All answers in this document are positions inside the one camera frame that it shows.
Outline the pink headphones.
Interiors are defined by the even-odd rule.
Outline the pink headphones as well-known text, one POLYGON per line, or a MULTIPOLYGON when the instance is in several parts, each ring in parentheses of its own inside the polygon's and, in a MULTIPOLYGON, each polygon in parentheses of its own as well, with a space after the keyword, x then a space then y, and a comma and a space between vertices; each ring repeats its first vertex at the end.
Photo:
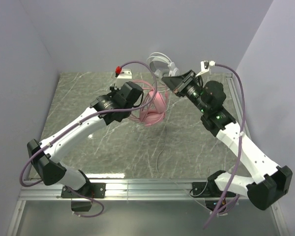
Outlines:
POLYGON ((145 126, 152 126, 161 122, 165 118, 168 103, 168 89, 165 87, 165 85, 160 86, 164 90, 158 91, 153 101, 139 110, 138 117, 131 114, 129 119, 145 126))

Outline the white headphones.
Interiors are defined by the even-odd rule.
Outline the white headphones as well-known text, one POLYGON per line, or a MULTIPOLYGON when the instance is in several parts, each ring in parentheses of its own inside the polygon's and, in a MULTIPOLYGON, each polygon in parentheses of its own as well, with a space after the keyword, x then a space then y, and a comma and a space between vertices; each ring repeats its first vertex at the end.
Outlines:
POLYGON ((154 52, 147 58, 147 64, 153 73, 161 80, 163 77, 175 77, 180 75, 176 64, 165 54, 154 52))

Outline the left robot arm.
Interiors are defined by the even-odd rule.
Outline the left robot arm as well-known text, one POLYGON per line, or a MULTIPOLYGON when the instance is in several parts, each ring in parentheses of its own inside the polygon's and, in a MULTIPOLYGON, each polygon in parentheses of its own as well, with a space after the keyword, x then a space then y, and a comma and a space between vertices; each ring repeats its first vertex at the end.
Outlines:
POLYGON ((129 117, 142 94, 143 89, 134 82, 126 82, 120 89, 111 88, 110 93, 97 97, 56 134, 43 141, 30 140, 27 143, 30 162, 41 181, 46 186, 61 183, 74 190, 85 188, 88 182, 85 174, 65 166, 61 160, 88 135, 129 117))

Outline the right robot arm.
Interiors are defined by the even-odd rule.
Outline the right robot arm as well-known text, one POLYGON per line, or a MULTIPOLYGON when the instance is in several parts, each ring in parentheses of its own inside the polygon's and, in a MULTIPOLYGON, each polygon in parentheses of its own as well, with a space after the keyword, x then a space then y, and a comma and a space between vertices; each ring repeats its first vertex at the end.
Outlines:
POLYGON ((208 180, 219 191, 246 196, 260 210, 266 210, 288 193, 293 172, 268 158, 247 135, 240 124, 224 108, 226 99, 220 82, 201 84, 201 77, 190 70, 180 76, 163 77, 163 83, 178 97, 187 97, 203 114, 201 121, 214 137, 224 143, 250 173, 242 177, 219 171, 208 180))

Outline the right aluminium rail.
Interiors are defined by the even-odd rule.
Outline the right aluminium rail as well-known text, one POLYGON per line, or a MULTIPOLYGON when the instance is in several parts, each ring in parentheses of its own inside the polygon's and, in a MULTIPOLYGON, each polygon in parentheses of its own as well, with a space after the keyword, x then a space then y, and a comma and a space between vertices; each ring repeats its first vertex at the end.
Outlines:
POLYGON ((241 106, 241 101, 240 101, 240 97, 239 97, 239 93, 236 90, 235 84, 234 84, 234 79, 233 79, 233 75, 228 74, 226 77, 229 89, 230 89, 230 93, 231 93, 231 97, 234 103, 234 107, 236 110, 236 114, 238 117, 238 122, 241 123, 242 122, 242 116, 243 116, 243 110, 242 110, 242 106, 241 106))

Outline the aluminium rail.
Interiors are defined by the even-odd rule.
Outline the aluminium rail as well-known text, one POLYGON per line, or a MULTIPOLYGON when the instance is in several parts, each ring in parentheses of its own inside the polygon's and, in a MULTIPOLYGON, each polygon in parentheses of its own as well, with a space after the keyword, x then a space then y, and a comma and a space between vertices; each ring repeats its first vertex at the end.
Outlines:
POLYGON ((242 122, 242 116, 243 116, 243 110, 242 110, 242 106, 241 106, 241 101, 240 101, 240 97, 239 97, 239 93, 236 90, 235 84, 234 84, 234 79, 233 79, 233 75, 228 74, 226 77, 229 89, 230 89, 230 93, 231 93, 231 97, 234 103, 234 107, 236 110, 236 114, 238 117, 238 122, 241 123, 242 122))
MULTIPOLYGON (((105 183, 104 198, 99 201, 185 201, 192 200, 189 191, 192 182, 204 182, 204 179, 134 179, 107 178, 91 179, 94 183, 105 183)), ((61 197, 63 186, 54 184, 46 186, 39 183, 33 187, 22 187, 18 199, 23 201, 65 200, 61 197)))

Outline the front aluminium rail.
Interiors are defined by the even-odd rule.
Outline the front aluminium rail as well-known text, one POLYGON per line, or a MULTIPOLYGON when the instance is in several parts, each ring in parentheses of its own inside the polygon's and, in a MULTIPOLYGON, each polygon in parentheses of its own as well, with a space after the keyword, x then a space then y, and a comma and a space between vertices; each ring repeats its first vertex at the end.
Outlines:
MULTIPOLYGON (((107 178, 91 179, 94 183, 105 183, 104 198, 99 201, 185 201, 192 200, 189 191, 192 182, 204 182, 204 179, 134 179, 107 178)), ((61 197, 63 186, 54 184, 46 186, 39 183, 33 187, 22 187, 18 199, 23 201, 65 200, 61 197)))

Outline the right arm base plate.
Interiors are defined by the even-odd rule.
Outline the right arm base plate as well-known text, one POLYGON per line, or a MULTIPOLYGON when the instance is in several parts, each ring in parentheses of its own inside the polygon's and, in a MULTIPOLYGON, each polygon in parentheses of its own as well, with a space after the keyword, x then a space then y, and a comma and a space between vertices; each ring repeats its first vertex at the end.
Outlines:
POLYGON ((189 191, 189 195, 193 198, 208 198, 212 194, 208 187, 207 181, 196 181, 191 183, 192 188, 189 191))

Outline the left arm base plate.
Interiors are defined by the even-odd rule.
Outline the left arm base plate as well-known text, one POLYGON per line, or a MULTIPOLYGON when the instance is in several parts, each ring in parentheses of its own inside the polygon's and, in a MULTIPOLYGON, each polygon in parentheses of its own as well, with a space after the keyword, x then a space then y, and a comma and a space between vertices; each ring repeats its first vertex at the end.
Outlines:
POLYGON ((89 198, 99 198, 105 197, 106 184, 105 183, 92 183, 87 182, 78 190, 73 190, 68 186, 64 186, 61 191, 61 198, 79 198, 80 195, 89 198))

